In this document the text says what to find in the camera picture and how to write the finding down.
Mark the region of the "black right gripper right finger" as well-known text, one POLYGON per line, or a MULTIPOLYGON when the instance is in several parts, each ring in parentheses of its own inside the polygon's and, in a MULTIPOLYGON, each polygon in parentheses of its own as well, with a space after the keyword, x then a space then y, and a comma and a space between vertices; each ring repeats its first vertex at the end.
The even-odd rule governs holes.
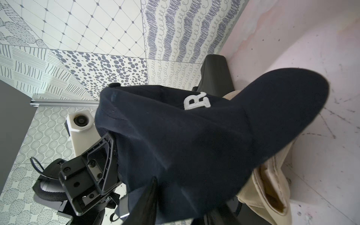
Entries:
POLYGON ((207 217, 209 225, 241 225, 229 208, 216 208, 207 217))

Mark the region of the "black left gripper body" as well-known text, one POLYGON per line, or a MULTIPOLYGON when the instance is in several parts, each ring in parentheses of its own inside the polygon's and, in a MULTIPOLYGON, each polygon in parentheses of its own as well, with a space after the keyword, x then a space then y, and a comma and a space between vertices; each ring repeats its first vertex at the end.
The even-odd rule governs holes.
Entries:
POLYGON ((59 179, 77 216, 84 215, 97 204, 105 201, 117 188, 102 196, 95 188, 95 184, 87 172, 81 155, 61 166, 59 179))

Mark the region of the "beige baseball cap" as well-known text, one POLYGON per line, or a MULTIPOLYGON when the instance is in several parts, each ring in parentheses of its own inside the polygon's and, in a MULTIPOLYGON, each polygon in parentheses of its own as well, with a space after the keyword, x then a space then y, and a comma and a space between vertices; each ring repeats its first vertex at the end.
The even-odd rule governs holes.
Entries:
POLYGON ((281 169, 293 142, 257 167, 236 195, 254 213, 272 225, 291 225, 289 183, 281 169))

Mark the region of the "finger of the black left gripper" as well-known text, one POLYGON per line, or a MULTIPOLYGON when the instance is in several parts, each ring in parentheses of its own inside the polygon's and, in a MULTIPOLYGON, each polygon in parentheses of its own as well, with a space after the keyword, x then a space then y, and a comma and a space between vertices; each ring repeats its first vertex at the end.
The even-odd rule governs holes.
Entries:
POLYGON ((105 196, 121 182, 118 175, 117 144, 112 133, 106 133, 81 155, 95 188, 105 196))

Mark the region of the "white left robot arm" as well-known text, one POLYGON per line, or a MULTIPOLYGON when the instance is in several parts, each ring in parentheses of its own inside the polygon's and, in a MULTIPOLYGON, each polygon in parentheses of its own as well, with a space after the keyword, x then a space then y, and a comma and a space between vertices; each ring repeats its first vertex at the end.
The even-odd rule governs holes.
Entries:
POLYGON ((100 225, 106 209, 115 209, 121 185, 117 146, 112 133, 106 133, 80 156, 69 161, 57 159, 47 168, 31 157, 39 177, 33 185, 34 200, 66 217, 70 225, 100 225))

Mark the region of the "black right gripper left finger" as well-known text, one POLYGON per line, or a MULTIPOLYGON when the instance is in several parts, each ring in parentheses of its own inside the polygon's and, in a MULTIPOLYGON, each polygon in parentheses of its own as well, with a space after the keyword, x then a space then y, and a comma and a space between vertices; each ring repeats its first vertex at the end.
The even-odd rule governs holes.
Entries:
POLYGON ((123 225, 154 225, 158 204, 158 180, 153 177, 123 225))

